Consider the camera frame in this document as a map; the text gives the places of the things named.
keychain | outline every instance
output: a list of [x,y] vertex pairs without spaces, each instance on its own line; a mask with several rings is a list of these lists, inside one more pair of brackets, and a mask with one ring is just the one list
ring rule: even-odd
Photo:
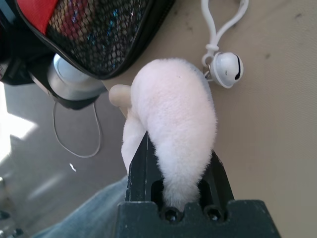
[[202,0],[202,12],[210,30],[210,42],[206,45],[207,53],[202,58],[204,75],[207,81],[214,81],[224,88],[231,88],[233,84],[240,81],[243,75],[243,64],[239,56],[231,52],[218,52],[218,43],[222,35],[234,24],[236,24],[248,9],[249,0],[241,0],[238,12],[224,24],[218,32],[208,7],[209,0]]

screw hole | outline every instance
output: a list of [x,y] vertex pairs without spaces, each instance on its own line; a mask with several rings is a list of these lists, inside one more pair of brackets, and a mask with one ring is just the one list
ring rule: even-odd
[[161,217],[170,224],[176,224],[182,220],[182,214],[174,207],[163,208]]
[[218,222],[221,220],[222,215],[218,208],[214,206],[207,206],[204,209],[204,213],[207,215],[210,221]]

blue jeans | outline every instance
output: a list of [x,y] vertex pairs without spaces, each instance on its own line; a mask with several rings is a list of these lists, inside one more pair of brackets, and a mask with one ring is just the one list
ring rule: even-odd
[[127,176],[105,187],[65,218],[33,238],[110,238],[118,203],[124,201]]

black mesh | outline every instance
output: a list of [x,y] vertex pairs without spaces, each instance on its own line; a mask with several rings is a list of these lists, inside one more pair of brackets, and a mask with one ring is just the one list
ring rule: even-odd
[[59,0],[47,37],[95,75],[118,68],[134,42],[149,0]]

white fluffy fur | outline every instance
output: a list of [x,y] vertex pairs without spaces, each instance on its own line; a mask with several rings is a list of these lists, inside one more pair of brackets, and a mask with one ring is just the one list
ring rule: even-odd
[[210,161],[216,115],[203,74],[181,59],[143,67],[131,86],[122,157],[127,170],[148,131],[164,176],[164,201],[183,211],[199,198],[197,184]]

